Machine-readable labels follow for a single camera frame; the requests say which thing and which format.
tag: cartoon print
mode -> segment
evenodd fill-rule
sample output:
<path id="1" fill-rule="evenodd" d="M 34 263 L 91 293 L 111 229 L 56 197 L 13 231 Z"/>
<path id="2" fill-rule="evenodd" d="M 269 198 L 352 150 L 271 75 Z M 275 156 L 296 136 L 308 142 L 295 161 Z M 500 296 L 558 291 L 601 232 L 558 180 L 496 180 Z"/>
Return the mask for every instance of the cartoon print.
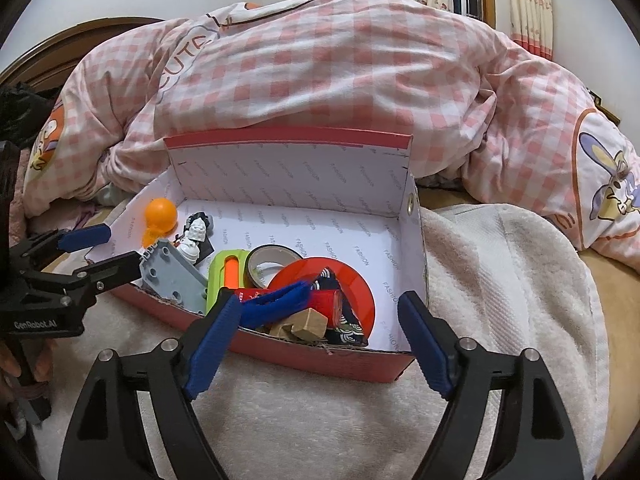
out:
<path id="1" fill-rule="evenodd" d="M 62 105 L 62 100 L 58 100 L 33 145 L 30 161 L 32 170 L 43 171 L 47 167 L 55 154 L 64 128 L 65 107 Z"/>
<path id="2" fill-rule="evenodd" d="M 633 211 L 640 211 L 640 188 L 636 187 L 636 178 L 629 170 L 622 150 L 616 156 L 611 156 L 592 135 L 581 133 L 578 139 L 584 153 L 610 175 L 608 184 L 593 196 L 589 218 L 613 221 Z"/>

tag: cartoon rabbit print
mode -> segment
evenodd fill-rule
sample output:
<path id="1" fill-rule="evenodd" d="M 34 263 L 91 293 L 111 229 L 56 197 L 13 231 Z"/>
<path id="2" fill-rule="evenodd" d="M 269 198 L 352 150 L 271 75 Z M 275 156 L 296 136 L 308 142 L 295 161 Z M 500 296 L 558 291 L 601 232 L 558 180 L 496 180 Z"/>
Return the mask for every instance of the cartoon rabbit print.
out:
<path id="1" fill-rule="evenodd" d="M 629 170 L 622 150 L 611 156 L 598 139 L 587 133 L 578 137 L 584 153 L 609 173 L 609 182 L 593 195 L 589 218 L 616 220 L 640 210 L 640 188 L 636 187 L 634 174 Z"/>

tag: orange ball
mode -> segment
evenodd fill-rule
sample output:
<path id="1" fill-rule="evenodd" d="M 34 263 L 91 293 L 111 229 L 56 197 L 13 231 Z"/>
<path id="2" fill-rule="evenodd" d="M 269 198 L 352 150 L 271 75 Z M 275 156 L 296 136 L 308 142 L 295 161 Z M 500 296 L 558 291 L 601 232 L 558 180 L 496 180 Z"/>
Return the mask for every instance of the orange ball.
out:
<path id="1" fill-rule="evenodd" d="M 178 222 L 178 210 L 171 200 L 155 198 L 145 209 L 146 226 L 162 234 L 173 231 Z"/>

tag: tape roll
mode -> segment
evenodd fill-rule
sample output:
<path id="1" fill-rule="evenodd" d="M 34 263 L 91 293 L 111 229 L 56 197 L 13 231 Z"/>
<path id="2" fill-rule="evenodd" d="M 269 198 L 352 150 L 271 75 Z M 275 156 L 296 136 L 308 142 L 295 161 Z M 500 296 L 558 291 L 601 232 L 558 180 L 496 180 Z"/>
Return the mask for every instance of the tape roll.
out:
<path id="1" fill-rule="evenodd" d="M 245 273 L 248 281 L 253 283 L 257 288 L 267 288 L 269 282 L 264 275 L 264 270 L 258 268 L 263 264 L 276 264 L 279 267 L 286 267 L 293 262 L 301 260 L 296 251 L 289 249 L 283 245 L 267 244 L 256 247 L 249 253 L 246 258 Z M 274 270 L 273 276 L 279 272 L 279 268 Z"/>

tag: white fluffy blanket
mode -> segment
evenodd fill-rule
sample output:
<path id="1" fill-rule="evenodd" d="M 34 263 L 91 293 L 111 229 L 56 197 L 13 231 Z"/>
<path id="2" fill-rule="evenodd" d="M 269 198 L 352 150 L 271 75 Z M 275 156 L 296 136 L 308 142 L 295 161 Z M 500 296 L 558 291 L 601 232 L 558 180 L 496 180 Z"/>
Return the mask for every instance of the white fluffy blanket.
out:
<path id="1" fill-rule="evenodd" d="M 514 206 L 424 211 L 430 303 L 459 336 L 487 349 L 538 348 L 564 399 L 586 478 L 607 422 L 608 353 L 590 272 L 569 241 L 539 216 Z M 59 270 L 79 266 L 81 255 Z M 177 333 L 104 295 L 82 337 L 63 340 L 52 383 L 53 415 L 36 432 L 44 476 L 55 479 L 76 398 L 103 348 L 151 350 Z M 173 478 L 148 394 L 143 420 L 158 473 Z M 481 474 L 499 397 L 490 398 L 468 478 Z M 444 411 L 413 364 L 394 384 L 306 374 L 228 354 L 194 409 L 232 480 L 256 478 L 409 479 Z"/>

